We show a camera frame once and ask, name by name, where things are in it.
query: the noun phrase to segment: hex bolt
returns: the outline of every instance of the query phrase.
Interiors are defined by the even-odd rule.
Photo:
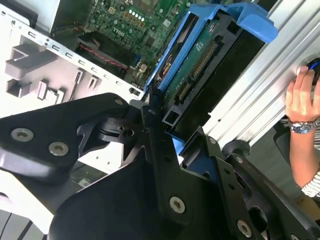
[[[212,143],[212,144],[217,144],[217,141],[214,140],[212,137],[209,137],[209,141],[210,141],[210,143]]]
[[[291,240],[299,240],[299,238],[297,238],[297,236],[296,236],[296,235],[291,234]]]
[[[177,214],[183,214],[186,210],[186,206],[184,201],[182,201],[179,197],[177,196],[172,196],[170,198],[170,207],[172,208],[173,211],[175,211]]]
[[[153,115],[156,115],[156,112],[153,111],[152,109],[149,109],[149,113],[153,114]]]
[[[248,224],[246,224],[244,221],[239,220],[236,225],[238,226],[238,229],[240,232],[245,235],[248,239],[251,238],[252,232]]]
[[[119,100],[119,99],[116,99],[114,101],[115,101],[116,104],[119,104],[119,105],[123,105],[124,104],[124,102]]]
[[[27,128],[16,128],[11,132],[11,137],[18,142],[29,142],[34,138],[34,133]]]
[[[238,163],[240,163],[240,164],[243,164],[243,163],[244,163],[244,161],[242,160],[242,158],[239,157],[239,156],[235,157],[235,160],[236,160]]]
[[[69,147],[63,142],[53,142],[49,145],[49,152],[57,157],[63,157],[69,152]]]

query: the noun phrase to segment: motherboard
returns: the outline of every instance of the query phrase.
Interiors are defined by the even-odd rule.
[[[233,0],[96,0],[85,28],[136,54],[126,78],[143,87],[191,4]]]

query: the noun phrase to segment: hand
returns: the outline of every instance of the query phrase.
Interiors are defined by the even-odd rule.
[[[285,113],[291,122],[313,122],[320,116],[320,81],[317,82],[312,100],[314,70],[301,67],[296,79],[286,91]]]

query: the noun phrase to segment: striped sleeve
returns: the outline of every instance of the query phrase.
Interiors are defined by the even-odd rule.
[[[302,188],[302,192],[311,198],[315,196],[320,197],[320,171],[318,171],[314,178]]]

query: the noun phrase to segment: red wire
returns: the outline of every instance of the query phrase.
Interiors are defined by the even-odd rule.
[[[87,47],[83,46],[81,43],[79,44],[79,47],[84,49],[84,50],[86,50],[86,51],[88,51],[88,52],[90,52],[90,53],[93,53],[95,56],[99,57],[100,59],[106,61],[107,63],[109,63],[111,65],[115,65],[115,66],[120,67],[122,69],[127,69],[127,67],[124,67],[124,66],[122,66],[121,64],[119,64],[119,63],[117,63],[115,61],[111,61],[111,60],[105,58],[104,56],[100,56],[97,52],[93,51],[90,48],[87,48]]]

